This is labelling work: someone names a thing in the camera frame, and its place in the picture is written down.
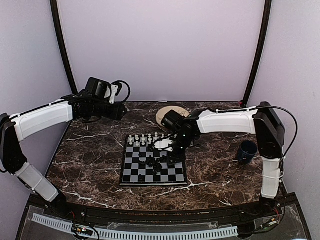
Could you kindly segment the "row of white chess pieces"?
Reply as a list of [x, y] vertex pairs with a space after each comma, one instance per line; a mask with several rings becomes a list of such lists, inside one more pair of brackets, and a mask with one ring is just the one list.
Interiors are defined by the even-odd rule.
[[129, 135], [127, 137], [127, 145], [129, 147], [147, 147], [154, 144], [156, 140], [162, 139], [164, 137], [164, 134], [159, 135], [157, 132], [155, 132], [154, 135], [152, 135], [151, 133]]

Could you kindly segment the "pile of black chess pieces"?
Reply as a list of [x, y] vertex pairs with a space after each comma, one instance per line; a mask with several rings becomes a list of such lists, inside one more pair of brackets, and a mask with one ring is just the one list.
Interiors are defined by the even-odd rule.
[[167, 156], [160, 156], [158, 158], [151, 155], [147, 156], [146, 152], [139, 153], [138, 161], [138, 175], [142, 176], [156, 176], [158, 174], [167, 175], [168, 174], [168, 164]]

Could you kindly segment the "right black frame post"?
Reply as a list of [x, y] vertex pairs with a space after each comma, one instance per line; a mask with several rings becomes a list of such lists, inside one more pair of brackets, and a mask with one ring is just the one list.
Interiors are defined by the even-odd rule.
[[250, 75], [248, 78], [248, 82], [246, 85], [246, 89], [243, 95], [243, 99], [240, 101], [240, 106], [242, 108], [247, 107], [248, 102], [250, 100], [251, 93], [253, 91], [253, 87], [255, 84], [255, 80], [258, 74], [263, 50], [264, 50], [264, 45], [266, 41], [266, 36], [268, 32], [268, 26], [269, 26], [269, 20], [270, 20], [270, 15], [271, 15], [271, 9], [272, 9], [272, 0], [265, 0], [264, 1], [264, 8], [263, 8], [263, 14], [262, 14], [262, 21], [261, 21], [261, 27], [260, 27], [260, 32], [259, 32], [259, 37], [258, 37], [258, 42], [257, 42], [257, 47], [252, 63], [252, 68], [250, 71]]

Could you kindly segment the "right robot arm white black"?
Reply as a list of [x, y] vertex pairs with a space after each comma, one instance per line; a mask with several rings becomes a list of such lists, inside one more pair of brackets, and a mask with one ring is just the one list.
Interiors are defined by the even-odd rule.
[[211, 110], [201, 109], [187, 117], [175, 110], [168, 111], [161, 125], [172, 131], [172, 136], [158, 139], [153, 147], [176, 155], [183, 153], [202, 134], [249, 133], [256, 136], [257, 148], [263, 161], [261, 197], [255, 205], [255, 213], [266, 217], [275, 208], [281, 179], [281, 162], [285, 143], [285, 127], [268, 102], [259, 106]]

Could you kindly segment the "black white chess board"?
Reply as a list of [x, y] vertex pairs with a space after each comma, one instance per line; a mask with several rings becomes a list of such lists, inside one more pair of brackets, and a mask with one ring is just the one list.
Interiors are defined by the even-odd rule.
[[170, 152], [152, 148], [164, 135], [127, 135], [119, 185], [122, 187], [182, 186], [188, 183], [186, 164], [170, 159]]

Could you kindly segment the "black frame post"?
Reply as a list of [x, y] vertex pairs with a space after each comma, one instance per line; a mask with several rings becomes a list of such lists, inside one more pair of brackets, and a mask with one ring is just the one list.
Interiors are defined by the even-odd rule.
[[248, 82], [246, 85], [246, 89], [243, 95], [243, 99], [240, 101], [240, 106], [242, 108], [247, 107], [248, 102], [250, 100], [251, 93], [253, 91], [253, 87], [255, 84], [255, 80], [258, 74], [263, 50], [264, 50], [264, 45], [266, 41], [266, 36], [268, 32], [268, 26], [269, 26], [269, 20], [270, 20], [270, 15], [271, 15], [271, 9], [272, 9], [272, 0], [265, 0], [264, 1], [264, 8], [263, 8], [263, 14], [262, 14], [262, 21], [261, 21], [261, 27], [260, 27], [260, 32], [259, 32], [259, 37], [258, 37], [258, 42], [257, 42], [257, 47], [252, 63], [252, 68], [250, 71], [250, 75], [248, 78]]
[[53, 19], [53, 25], [55, 30], [55, 35], [58, 43], [58, 48], [60, 56], [62, 59], [64, 71], [67, 77], [67, 81], [71, 92], [76, 95], [78, 94], [78, 88], [76, 86], [76, 81], [72, 72], [69, 56], [67, 53], [67, 47], [64, 39], [62, 23], [60, 19], [59, 6], [57, 0], [50, 0], [51, 15]]

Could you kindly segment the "dark blue mug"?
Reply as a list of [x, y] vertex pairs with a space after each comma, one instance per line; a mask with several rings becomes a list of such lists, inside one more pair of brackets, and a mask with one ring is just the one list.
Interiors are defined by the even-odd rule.
[[243, 141], [237, 150], [236, 159], [242, 165], [249, 164], [258, 152], [257, 145], [250, 140]]

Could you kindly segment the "left black frame post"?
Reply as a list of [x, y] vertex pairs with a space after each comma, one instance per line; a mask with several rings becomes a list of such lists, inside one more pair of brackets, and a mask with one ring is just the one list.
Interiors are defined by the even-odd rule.
[[76, 81], [72, 72], [69, 56], [67, 53], [67, 47], [64, 39], [62, 23], [60, 19], [59, 6], [57, 0], [50, 0], [51, 15], [53, 19], [53, 25], [55, 30], [55, 35], [58, 43], [58, 48], [60, 56], [62, 59], [64, 71], [67, 77], [67, 81], [71, 92], [76, 95], [78, 94], [78, 88], [76, 86]]

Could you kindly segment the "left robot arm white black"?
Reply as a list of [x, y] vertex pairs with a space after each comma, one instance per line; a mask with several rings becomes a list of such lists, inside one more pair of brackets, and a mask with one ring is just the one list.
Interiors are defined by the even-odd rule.
[[87, 123], [94, 118], [121, 120], [127, 111], [125, 102], [130, 94], [131, 88], [124, 80], [109, 83], [91, 77], [77, 94], [63, 96], [22, 113], [1, 114], [0, 172], [17, 177], [51, 204], [51, 210], [58, 217], [67, 218], [71, 208], [65, 203], [64, 194], [43, 175], [49, 167], [49, 160], [46, 159], [45, 166], [37, 169], [40, 158], [49, 157], [49, 154], [44, 150], [32, 153], [31, 148], [48, 150], [48, 144], [57, 147], [67, 124], [78, 119]]

